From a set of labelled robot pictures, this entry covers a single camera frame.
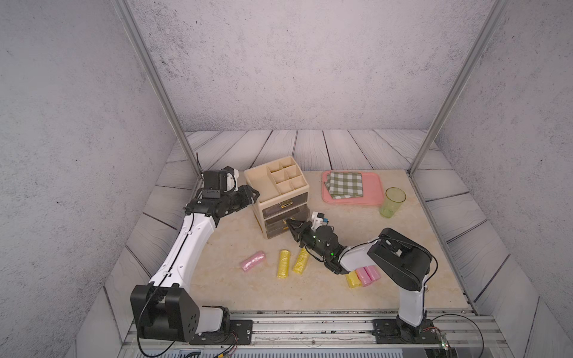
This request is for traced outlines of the grey translucent drawer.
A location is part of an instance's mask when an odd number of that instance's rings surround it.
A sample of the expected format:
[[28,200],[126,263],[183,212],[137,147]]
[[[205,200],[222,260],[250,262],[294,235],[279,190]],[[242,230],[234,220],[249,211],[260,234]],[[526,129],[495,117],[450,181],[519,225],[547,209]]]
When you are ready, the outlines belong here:
[[308,220],[308,216],[309,209],[307,204],[304,204],[266,220],[265,226],[267,231],[274,231],[280,228],[286,228],[288,219],[306,222]]
[[279,219],[275,222],[267,221],[265,222],[266,236],[268,239],[277,237],[286,231],[289,231],[288,222],[295,220],[294,218]]
[[280,201],[277,204],[274,204],[266,209],[262,210],[263,218],[268,219],[272,216],[278,215],[279,213],[286,212],[288,210],[292,210],[294,207],[298,207],[303,205],[307,202],[308,194],[304,192],[301,195],[297,195],[292,198],[288,198],[284,201]]

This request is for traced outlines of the yellow bag roll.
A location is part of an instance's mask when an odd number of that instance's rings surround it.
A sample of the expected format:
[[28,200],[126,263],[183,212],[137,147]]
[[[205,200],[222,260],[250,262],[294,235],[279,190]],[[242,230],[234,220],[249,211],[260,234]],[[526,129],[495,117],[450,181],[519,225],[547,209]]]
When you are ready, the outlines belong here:
[[297,256],[295,261],[295,265],[292,268],[292,271],[296,274],[303,274],[304,270],[307,267],[307,263],[309,260],[310,254],[306,248],[302,248]]
[[277,278],[287,278],[289,276],[290,251],[281,250],[278,259]]
[[354,289],[362,286],[361,279],[359,279],[357,273],[355,271],[349,272],[346,275],[346,282],[349,288]]

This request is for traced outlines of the beige drawer organizer cabinet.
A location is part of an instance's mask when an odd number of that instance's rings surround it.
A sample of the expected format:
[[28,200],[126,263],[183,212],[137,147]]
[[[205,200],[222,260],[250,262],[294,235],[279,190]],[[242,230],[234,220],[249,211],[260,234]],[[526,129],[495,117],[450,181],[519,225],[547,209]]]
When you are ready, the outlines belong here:
[[309,197],[310,186],[299,165],[291,156],[248,169],[244,172],[244,175],[246,183],[260,193],[260,197],[254,204],[253,211],[266,238],[265,221],[274,216],[264,219],[263,209],[288,198],[301,195],[304,192]]

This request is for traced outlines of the pink bag roll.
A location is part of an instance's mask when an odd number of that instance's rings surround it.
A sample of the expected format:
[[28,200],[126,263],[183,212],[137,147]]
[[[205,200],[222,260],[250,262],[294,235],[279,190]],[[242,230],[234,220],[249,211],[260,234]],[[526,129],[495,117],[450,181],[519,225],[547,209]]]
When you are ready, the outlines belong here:
[[381,274],[375,266],[367,266],[365,267],[365,271],[371,282],[376,282],[381,279]]
[[372,283],[372,279],[364,267],[356,269],[355,273],[363,287],[369,286]]
[[247,272],[247,271],[253,269],[254,267],[256,267],[257,265],[261,264],[262,262],[264,262],[265,259],[266,259],[265,252],[264,251],[258,251],[255,254],[253,254],[252,256],[250,256],[249,258],[245,259],[243,262],[241,262],[240,268],[244,272]]

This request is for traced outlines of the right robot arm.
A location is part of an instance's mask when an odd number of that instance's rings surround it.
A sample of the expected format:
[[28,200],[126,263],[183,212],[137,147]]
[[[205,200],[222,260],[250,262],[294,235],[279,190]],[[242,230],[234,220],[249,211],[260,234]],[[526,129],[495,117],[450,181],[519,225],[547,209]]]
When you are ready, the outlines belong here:
[[294,240],[334,274],[349,274],[368,266],[380,268],[400,289],[397,322],[419,329],[426,318],[425,287],[433,277],[434,255],[392,228],[356,246],[339,242],[331,225],[314,221],[286,220]]

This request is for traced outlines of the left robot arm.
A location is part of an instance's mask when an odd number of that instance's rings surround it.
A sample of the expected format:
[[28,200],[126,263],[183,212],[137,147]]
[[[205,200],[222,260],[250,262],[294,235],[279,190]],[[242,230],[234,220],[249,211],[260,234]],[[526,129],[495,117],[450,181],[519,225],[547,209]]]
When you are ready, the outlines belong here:
[[229,166],[202,174],[203,187],[186,205],[170,253],[149,283],[135,286],[131,293],[138,338],[192,343],[206,334],[229,334],[228,309],[198,306],[191,297],[190,280],[219,221],[260,196],[251,186],[240,186],[239,176]]

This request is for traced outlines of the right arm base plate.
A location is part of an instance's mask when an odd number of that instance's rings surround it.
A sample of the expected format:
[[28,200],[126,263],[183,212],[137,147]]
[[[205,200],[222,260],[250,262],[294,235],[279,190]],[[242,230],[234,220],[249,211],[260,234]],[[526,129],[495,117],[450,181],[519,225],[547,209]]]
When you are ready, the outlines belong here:
[[374,319],[372,335],[377,344],[386,345],[441,345],[442,340],[437,328],[430,319],[422,319],[419,326],[414,327],[395,319]]

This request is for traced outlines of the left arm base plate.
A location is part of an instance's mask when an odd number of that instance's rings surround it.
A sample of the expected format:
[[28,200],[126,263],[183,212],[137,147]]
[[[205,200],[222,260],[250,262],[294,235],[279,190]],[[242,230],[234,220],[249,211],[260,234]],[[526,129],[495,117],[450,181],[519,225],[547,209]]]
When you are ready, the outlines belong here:
[[222,328],[215,332],[196,334],[191,345],[250,345],[252,343],[253,321],[235,320],[222,323]]

